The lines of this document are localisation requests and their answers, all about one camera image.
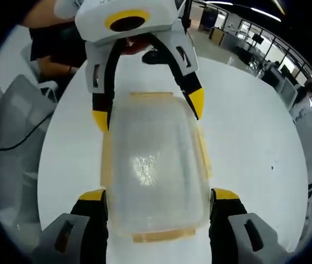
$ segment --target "office room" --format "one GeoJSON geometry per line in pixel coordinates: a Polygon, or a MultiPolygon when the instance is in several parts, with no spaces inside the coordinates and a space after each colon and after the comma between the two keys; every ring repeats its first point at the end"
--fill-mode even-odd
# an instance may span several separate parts
{"type": "Polygon", "coordinates": [[[312,5],[39,0],[6,19],[0,259],[312,261],[312,5]]]}

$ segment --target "yellow ring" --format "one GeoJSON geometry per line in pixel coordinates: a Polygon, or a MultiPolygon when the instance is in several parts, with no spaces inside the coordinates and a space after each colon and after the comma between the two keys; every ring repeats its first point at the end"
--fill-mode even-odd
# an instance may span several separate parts
{"type": "Polygon", "coordinates": [[[120,19],[123,19],[123,18],[129,18],[129,17],[140,17],[140,18],[143,18],[146,22],[147,20],[150,19],[151,15],[149,12],[147,12],[145,10],[140,10],[140,9],[124,10],[124,11],[115,13],[115,14],[107,17],[105,20],[105,27],[107,29],[110,29],[111,25],[114,22],[116,22],[120,19]]]}

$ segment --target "black cable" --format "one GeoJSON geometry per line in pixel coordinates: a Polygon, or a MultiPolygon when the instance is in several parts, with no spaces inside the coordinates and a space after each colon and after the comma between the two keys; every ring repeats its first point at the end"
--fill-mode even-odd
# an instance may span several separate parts
{"type": "Polygon", "coordinates": [[[52,116],[53,112],[51,112],[50,114],[48,114],[40,123],[38,123],[30,132],[29,134],[27,134],[25,136],[25,138],[23,138],[20,142],[18,142],[17,144],[15,144],[14,146],[12,147],[0,147],[0,151],[9,151],[9,150],[13,150],[15,149],[16,147],[19,147],[20,145],[22,145],[30,136],[31,134],[33,134],[33,132],[38,128],[40,127],[40,125],[42,123],[44,123],[46,121],[46,119],[48,119],[50,116],[52,116]]]}

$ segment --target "transparent plastic lid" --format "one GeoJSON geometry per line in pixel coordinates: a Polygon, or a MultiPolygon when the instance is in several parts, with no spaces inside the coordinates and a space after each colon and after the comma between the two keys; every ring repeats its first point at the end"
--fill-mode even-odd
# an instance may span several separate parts
{"type": "Polygon", "coordinates": [[[114,103],[110,132],[107,204],[117,233],[196,228],[209,220],[196,119],[183,98],[138,95],[114,103]]]}

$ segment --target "desk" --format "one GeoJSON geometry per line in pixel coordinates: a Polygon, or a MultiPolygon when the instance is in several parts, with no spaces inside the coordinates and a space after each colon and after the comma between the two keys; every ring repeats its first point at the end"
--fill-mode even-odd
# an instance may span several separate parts
{"type": "MultiPolygon", "coordinates": [[[[142,64],[141,56],[121,57],[116,97],[130,91],[171,91],[182,96],[168,66],[142,64]]],[[[91,116],[84,69],[85,64],[57,105],[43,144],[38,176],[42,228],[69,213],[81,194],[100,188],[102,133],[91,116]]],[[[268,84],[214,60],[199,58],[198,77],[206,94],[199,125],[213,168],[210,186],[237,193],[247,211],[273,227],[278,242],[293,251],[305,221],[308,179],[304,152],[285,105],[268,84]]],[[[194,256],[183,247],[184,262],[178,262],[195,263],[194,257],[200,257],[206,260],[198,263],[210,263],[208,227],[189,240],[169,242],[158,254],[195,240],[188,245],[194,256]]],[[[108,259],[113,256],[111,244],[109,240],[108,259]]],[[[136,247],[150,254],[145,245],[136,244],[130,252],[136,247]]]]}

